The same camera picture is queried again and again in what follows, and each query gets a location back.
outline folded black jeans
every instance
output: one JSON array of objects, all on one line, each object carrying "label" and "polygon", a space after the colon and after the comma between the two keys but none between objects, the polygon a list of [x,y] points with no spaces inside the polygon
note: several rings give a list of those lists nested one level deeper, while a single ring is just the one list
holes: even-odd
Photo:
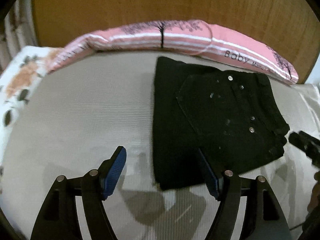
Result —
[{"label": "folded black jeans", "polygon": [[161,189],[204,182],[199,148],[237,174],[283,156],[289,125],[266,75],[159,57],[154,86],[153,166]]}]

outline gray mattress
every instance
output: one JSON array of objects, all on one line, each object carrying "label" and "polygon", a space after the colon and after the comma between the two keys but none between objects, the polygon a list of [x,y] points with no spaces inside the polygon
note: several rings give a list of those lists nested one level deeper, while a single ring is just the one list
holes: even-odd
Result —
[{"label": "gray mattress", "polygon": [[[121,52],[98,53],[45,77],[15,124],[3,161],[0,206],[26,237],[58,175],[82,176],[123,145],[127,163],[104,202],[118,239],[205,238],[219,205],[206,187],[161,192],[153,179],[153,78],[159,55],[243,71],[173,53]],[[270,82],[291,130],[318,136],[316,114],[303,96],[307,88]],[[268,179],[292,227],[307,215],[315,172],[304,153],[287,144],[284,157],[243,176]],[[81,198],[76,201],[83,239],[90,239]],[[242,197],[232,239],[239,238],[244,209]],[[292,232],[294,238],[300,230]]]}]

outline metal screw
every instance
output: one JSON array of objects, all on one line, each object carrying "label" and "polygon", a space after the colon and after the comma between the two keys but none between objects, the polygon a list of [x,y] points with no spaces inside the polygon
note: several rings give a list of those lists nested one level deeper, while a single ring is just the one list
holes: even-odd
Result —
[{"label": "metal screw", "polygon": [[233,172],[232,172],[232,171],[229,171],[229,170],[226,170],[226,171],[224,172],[224,174],[225,174],[226,176],[228,176],[228,177],[232,177],[232,176],[233,176]]},{"label": "metal screw", "polygon": [[89,174],[90,176],[96,176],[98,174],[98,170],[91,170]]},{"label": "metal screw", "polygon": [[61,181],[63,181],[64,180],[64,176],[63,175],[59,175],[58,177],[57,177],[57,181],[58,182],[61,182]]},{"label": "metal screw", "polygon": [[258,181],[260,181],[260,182],[265,182],[265,181],[266,181],[266,178],[263,177],[263,176],[258,176]]}]

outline black cable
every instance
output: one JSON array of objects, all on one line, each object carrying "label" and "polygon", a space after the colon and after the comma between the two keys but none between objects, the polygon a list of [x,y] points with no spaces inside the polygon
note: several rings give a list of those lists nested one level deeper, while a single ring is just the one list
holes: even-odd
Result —
[{"label": "black cable", "polygon": [[293,228],[289,228],[289,230],[292,231],[292,230],[294,230],[294,229],[296,229],[296,228],[298,228],[298,227],[301,227],[301,226],[303,225],[303,223],[304,223],[304,222],[302,222],[301,224],[298,224],[298,225],[294,226]]}]

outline pink pillowcase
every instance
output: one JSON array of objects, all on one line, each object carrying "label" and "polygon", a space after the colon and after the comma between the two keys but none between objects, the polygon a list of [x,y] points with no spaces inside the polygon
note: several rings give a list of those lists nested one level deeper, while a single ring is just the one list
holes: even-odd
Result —
[{"label": "pink pillowcase", "polygon": [[201,20],[152,21],[82,35],[69,43],[50,64],[57,70],[97,50],[163,49],[198,56],[297,83],[291,63],[272,48],[239,32]]}]

